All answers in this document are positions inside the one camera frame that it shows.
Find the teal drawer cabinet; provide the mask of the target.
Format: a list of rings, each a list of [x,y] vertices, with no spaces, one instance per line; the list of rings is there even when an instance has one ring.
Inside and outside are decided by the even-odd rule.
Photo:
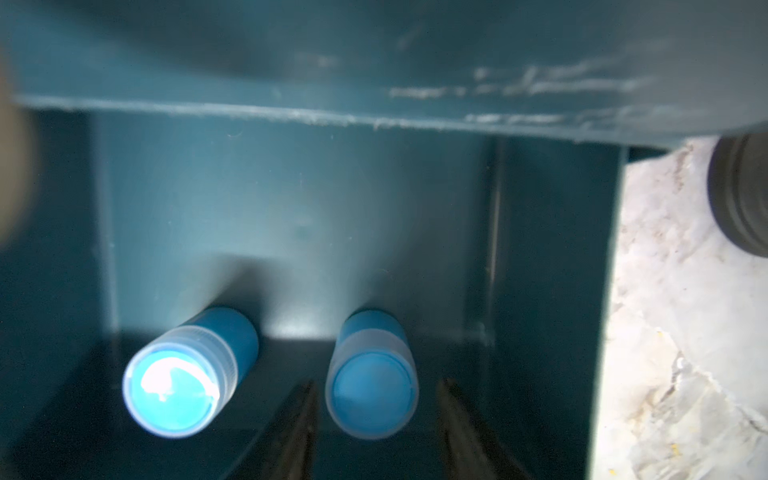
[[[763,1],[5,1],[1,475],[254,478],[312,380],[312,478],[441,479],[453,379],[522,475],[585,479],[626,164],[766,128]],[[215,307],[255,365],[147,432],[127,364]],[[375,441],[325,401],[368,309],[420,387]]]

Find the blue paint can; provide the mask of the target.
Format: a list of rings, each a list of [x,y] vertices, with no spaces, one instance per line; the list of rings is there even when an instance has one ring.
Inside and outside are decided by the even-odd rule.
[[[410,422],[419,396],[401,324],[382,310],[351,315],[336,339],[325,384],[326,407],[336,425],[361,440],[389,438]]]
[[[209,308],[131,358],[122,379],[125,406],[151,434],[193,436],[231,400],[259,348],[257,330],[246,316],[232,308]]]

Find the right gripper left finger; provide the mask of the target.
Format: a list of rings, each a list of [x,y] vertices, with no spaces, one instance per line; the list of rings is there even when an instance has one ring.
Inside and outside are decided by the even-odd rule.
[[[254,479],[311,479],[318,415],[317,384],[300,382],[257,442]]]

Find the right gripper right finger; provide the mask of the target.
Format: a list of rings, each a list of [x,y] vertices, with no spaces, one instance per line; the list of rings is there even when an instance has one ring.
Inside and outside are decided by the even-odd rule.
[[[522,468],[453,379],[437,385],[438,445],[446,479],[521,479]]]

